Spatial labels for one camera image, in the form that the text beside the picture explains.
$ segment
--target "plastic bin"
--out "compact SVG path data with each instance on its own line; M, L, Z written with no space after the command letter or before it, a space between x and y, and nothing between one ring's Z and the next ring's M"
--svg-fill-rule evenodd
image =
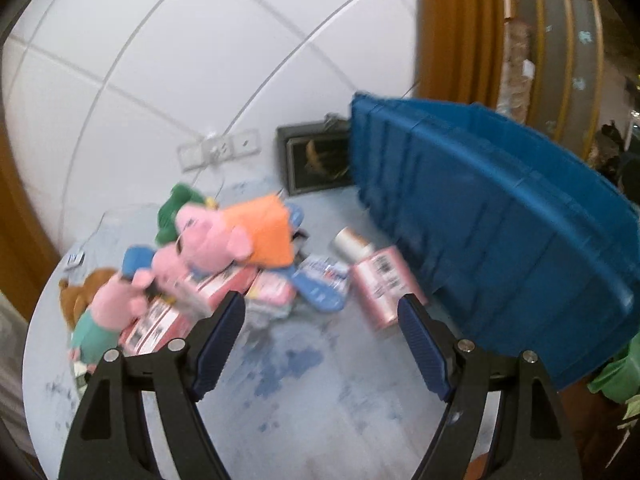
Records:
M478 106L356 95L351 120L360 199L465 336L497 352L537 351L562 388L637 333L635 212L572 154ZM491 121L538 142L538 155L503 149L522 143L492 139ZM540 171L546 152L577 161L569 173L589 182ZM615 226L585 198L589 186L620 202Z

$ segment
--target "white wall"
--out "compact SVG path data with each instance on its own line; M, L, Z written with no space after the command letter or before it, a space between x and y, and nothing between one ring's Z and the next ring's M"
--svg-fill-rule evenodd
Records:
M258 128L225 185L274 177L280 124L348 113L357 89L414 84L416 0L33 0L2 56L14 157L61 251L106 210L164 202L176 148Z

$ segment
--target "plush toy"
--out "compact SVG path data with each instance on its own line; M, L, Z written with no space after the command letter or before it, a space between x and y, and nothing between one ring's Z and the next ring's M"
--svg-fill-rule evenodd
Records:
M275 195L218 211L188 203L175 217L178 250L190 266L211 274L234 260L259 267L288 267L294 259L289 217L289 209Z
M151 268L156 250L144 245L133 245L126 250L122 259L122 277L132 280L139 269Z
M94 300L95 293L98 289L109 281L116 269L108 267L103 269L95 269L89 274L82 285L69 285L68 280L60 280L60 309L62 316L65 318L66 325L73 330L84 314L89 304Z
M148 307L145 289L152 278L136 273L129 282L118 272L95 293L94 300L78 320L71 337L70 357L97 365L102 355L118 344L120 332L142 316Z
M178 296L175 283L183 280L190 272L189 267L178 254L176 244L168 244L158 249L151 262L152 277L165 293Z
M186 184L176 184L171 190L169 200L158 211L159 231L156 235L156 243L162 247L178 239L178 232L175 229L175 215L183 205L190 202L212 205L208 203L209 200Z
M219 274L233 261L246 260L253 251L247 232L241 227L227 228L220 216L189 225L176 245L180 259L202 275Z

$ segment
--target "round table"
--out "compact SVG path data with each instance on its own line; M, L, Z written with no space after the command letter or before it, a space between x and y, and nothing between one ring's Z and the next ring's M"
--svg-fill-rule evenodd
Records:
M223 190L222 205L278 190L267 181ZM331 254L329 243L351 226L378 247L388 240L373 226L353 188L292 199L305 211L305 249ZM84 263L67 272L81 282L95 267L119 267L132 244L153 245L157 207L106 219L85 242ZM33 445L47 477L58 477L79 397L67 358L69 332L58 302L56 267L36 307L24 355L24 407ZM431 315L446 321L439 307ZM162 476L177 479L154 394L144 394L149 433ZM474 456L488 450L499 394L488 397ZM218 386L198 403L210 438L235 479L411 478L438 427L444 403L424 384L397 327L374 332L350 295L345 309L320 314L299 302L267 328L248 325Z

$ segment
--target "brown teddy bear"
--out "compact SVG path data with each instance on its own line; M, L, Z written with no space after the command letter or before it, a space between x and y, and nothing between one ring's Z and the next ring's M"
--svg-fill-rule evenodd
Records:
M78 319L94 300L98 289L107 283L116 272L118 272L116 269L109 267L95 269L85 278L82 285L69 285L68 280L60 280L58 282L60 287L60 309L62 309L62 316L65 318L70 330L76 328Z

